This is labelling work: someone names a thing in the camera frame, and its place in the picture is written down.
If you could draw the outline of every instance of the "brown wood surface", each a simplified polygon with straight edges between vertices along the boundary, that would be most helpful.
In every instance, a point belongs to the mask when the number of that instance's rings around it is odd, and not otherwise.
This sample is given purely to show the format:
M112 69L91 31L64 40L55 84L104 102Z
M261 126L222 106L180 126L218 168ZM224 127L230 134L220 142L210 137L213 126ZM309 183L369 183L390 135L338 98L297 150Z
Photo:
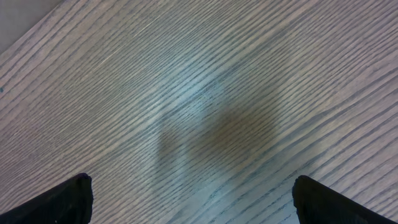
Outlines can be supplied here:
M0 212L298 223L306 174L398 221L398 2L66 0L0 56Z

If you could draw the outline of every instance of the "small dark object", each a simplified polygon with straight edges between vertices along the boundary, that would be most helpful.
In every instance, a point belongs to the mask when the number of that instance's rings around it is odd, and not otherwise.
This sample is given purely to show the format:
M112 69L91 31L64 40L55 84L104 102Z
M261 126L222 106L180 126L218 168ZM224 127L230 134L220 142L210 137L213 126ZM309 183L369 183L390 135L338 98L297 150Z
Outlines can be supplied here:
M293 186L293 199L301 224L396 224L304 175Z
M92 206L91 177L78 174L0 215L0 223L87 224L91 220Z

